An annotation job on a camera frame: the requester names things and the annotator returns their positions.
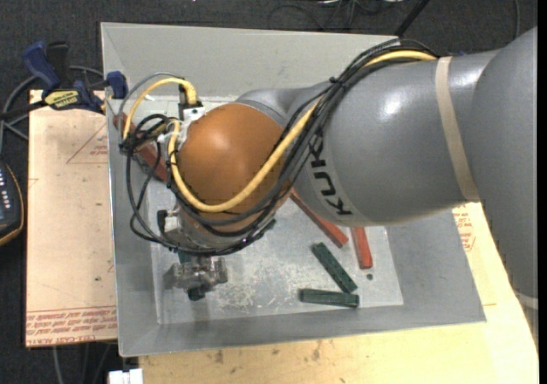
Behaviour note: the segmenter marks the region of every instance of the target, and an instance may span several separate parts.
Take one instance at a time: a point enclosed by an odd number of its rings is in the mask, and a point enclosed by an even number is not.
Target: yellow label
[[[78,102],[78,91],[53,91],[44,101],[50,105],[55,105],[57,108],[75,104]]]

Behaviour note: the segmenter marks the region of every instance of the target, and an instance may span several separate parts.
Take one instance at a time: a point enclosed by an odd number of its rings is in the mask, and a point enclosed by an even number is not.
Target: cardboard
[[[25,345],[115,340],[105,117],[32,112],[28,176]]]

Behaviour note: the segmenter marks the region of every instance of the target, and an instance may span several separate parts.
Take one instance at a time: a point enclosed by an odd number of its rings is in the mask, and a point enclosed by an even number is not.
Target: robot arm
[[[450,63],[397,41],[329,82],[211,110],[169,143],[178,203],[162,237],[196,257],[237,251],[293,187],[346,226],[480,201],[515,290],[537,306],[536,49],[537,28]]]

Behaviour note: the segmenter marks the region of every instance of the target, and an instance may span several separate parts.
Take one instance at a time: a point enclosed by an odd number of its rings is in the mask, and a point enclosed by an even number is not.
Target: yellow cable
[[[374,63],[383,62],[384,60],[397,59],[398,57],[416,59],[420,61],[435,60],[437,57],[421,52],[419,50],[394,50],[378,56],[365,64],[365,66],[372,65]]]
[[[414,59],[422,60],[422,61],[434,60],[436,58],[434,56],[430,56],[427,53],[420,52],[418,50],[394,50],[393,52],[374,58],[365,66],[368,66],[377,62],[383,62],[384,60],[398,58],[398,57],[414,58]],[[312,112],[314,111],[315,106],[317,106],[318,103],[319,103],[319,100],[315,101],[315,103],[311,106],[311,108],[309,108],[309,110],[298,120],[298,122],[294,125],[294,127],[286,135],[286,137],[279,143],[277,148],[273,151],[273,153],[270,155],[268,160],[264,163],[264,165],[258,171],[258,173],[255,174],[255,177],[253,177],[253,179],[247,184],[247,186],[243,190],[241,190],[241,192],[239,192],[235,197],[221,204],[205,204],[201,200],[194,197],[194,195],[188,189],[182,177],[180,176],[179,167],[177,165],[176,149],[175,149],[176,141],[178,138],[178,131],[180,129],[180,123],[178,121],[175,121],[174,129],[173,129],[174,133],[171,135],[171,138],[169,139],[168,154],[172,164],[171,172],[173,174],[174,181],[177,187],[179,188],[179,191],[182,192],[183,196],[188,201],[188,203],[190,203],[194,208],[202,212],[214,212],[214,213],[223,212],[225,210],[229,210],[233,208],[234,206],[237,206],[238,204],[243,202],[247,197],[249,197],[249,195],[251,195],[251,193],[262,183],[266,175],[268,175],[268,173],[274,167],[275,163],[283,156],[283,154],[285,153],[286,149],[289,147],[291,142],[303,130]]]
[[[167,83],[176,83],[178,85],[181,85],[185,89],[185,95],[186,95],[186,102],[188,104],[196,104],[197,103],[197,93],[196,88],[190,83],[188,80],[178,79],[176,77],[168,77],[166,79],[158,80],[153,85],[149,86],[147,89],[145,89],[135,100],[135,103],[133,103],[133,106],[131,106],[131,109],[129,110],[129,113],[127,114],[126,119],[126,125],[123,129],[123,136],[122,139],[126,139],[127,135],[129,134],[129,130],[131,129],[131,121],[133,117],[135,116],[135,112],[137,111],[137,107],[142,103],[144,100],[144,97],[146,97],[149,93],[154,91],[160,86],[166,85]]]

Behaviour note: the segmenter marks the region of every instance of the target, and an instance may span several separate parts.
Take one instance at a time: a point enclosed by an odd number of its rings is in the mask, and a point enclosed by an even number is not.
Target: beige band
[[[468,158],[463,148],[462,136],[456,112],[450,96],[448,85],[449,67],[452,57],[443,57],[438,60],[437,72],[435,73],[435,88],[437,90],[438,110],[441,115],[441,122],[444,129],[444,137],[448,145],[450,159],[456,174],[456,180],[466,200],[479,201],[479,192],[471,175]]]

